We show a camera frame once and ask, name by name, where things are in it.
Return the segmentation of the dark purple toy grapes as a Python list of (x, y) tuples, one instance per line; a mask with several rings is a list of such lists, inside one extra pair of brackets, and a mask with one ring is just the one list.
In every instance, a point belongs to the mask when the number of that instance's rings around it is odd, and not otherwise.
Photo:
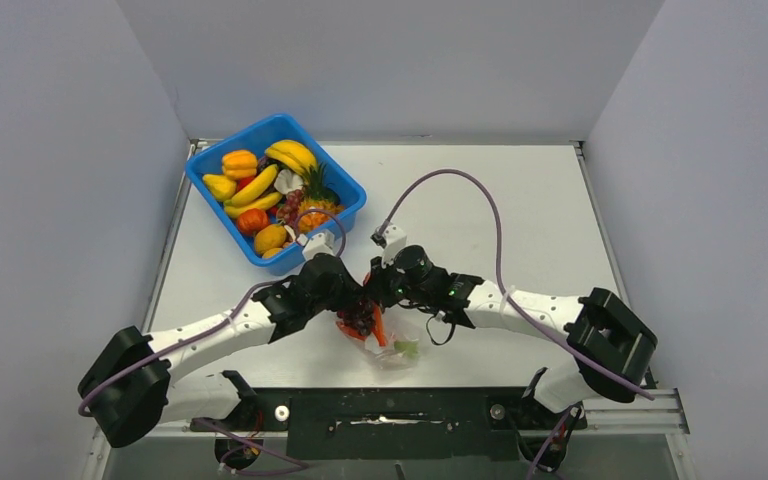
[(376, 328), (377, 305), (371, 300), (361, 300), (356, 305), (337, 312), (337, 327), (350, 337), (364, 340)]

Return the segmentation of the orange toy carrot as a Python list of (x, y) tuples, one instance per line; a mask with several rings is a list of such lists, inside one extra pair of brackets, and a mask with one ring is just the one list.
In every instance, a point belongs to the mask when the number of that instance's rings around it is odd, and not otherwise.
[(386, 315), (377, 306), (377, 325), (367, 351), (376, 362), (388, 368), (401, 368), (416, 363), (420, 357), (420, 332), (399, 316)]

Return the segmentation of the orange toy pineapple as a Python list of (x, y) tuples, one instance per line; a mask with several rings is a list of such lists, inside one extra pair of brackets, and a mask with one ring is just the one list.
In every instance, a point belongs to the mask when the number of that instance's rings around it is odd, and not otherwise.
[(327, 215), (339, 214), (343, 210), (340, 197), (326, 180), (327, 166), (319, 164), (309, 167), (302, 179), (303, 197), (298, 207), (297, 227), (302, 233), (310, 233), (330, 219)]

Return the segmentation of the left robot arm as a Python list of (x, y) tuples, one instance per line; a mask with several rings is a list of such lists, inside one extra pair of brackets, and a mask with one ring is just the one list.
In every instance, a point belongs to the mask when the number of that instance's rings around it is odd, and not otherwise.
[(78, 413), (94, 419), (114, 448), (163, 423), (223, 420), (243, 401), (243, 378), (230, 372), (193, 379), (191, 373), (295, 334), (322, 312), (354, 310), (369, 300), (366, 285), (340, 258), (320, 253), (295, 275), (253, 285), (227, 311), (165, 331), (125, 327), (79, 382)]

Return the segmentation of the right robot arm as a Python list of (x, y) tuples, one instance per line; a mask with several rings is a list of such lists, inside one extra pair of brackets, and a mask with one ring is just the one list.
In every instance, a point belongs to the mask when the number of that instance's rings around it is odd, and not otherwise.
[(522, 400), (524, 417), (545, 427), (583, 400), (630, 403), (642, 387), (658, 339), (613, 292), (538, 294), (435, 265), (419, 245), (370, 262), (365, 287), (382, 308), (420, 311), (453, 327), (496, 329), (541, 338), (568, 354), (543, 368)]

